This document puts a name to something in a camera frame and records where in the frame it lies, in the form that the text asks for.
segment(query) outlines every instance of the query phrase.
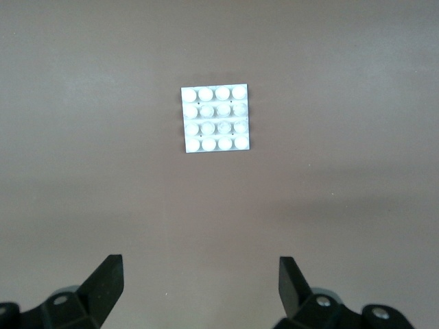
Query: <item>gray surface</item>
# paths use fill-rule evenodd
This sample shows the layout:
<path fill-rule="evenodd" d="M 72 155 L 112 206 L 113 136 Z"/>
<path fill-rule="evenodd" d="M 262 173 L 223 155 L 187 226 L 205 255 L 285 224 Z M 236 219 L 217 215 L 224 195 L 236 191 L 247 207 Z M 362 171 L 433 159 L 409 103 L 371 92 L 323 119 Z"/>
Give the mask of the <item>gray surface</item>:
<path fill-rule="evenodd" d="M 439 322 L 437 1 L 2 1 L 0 300 L 122 253 L 105 328 L 271 328 L 278 257 Z M 251 150 L 185 154 L 181 86 L 247 83 Z"/>

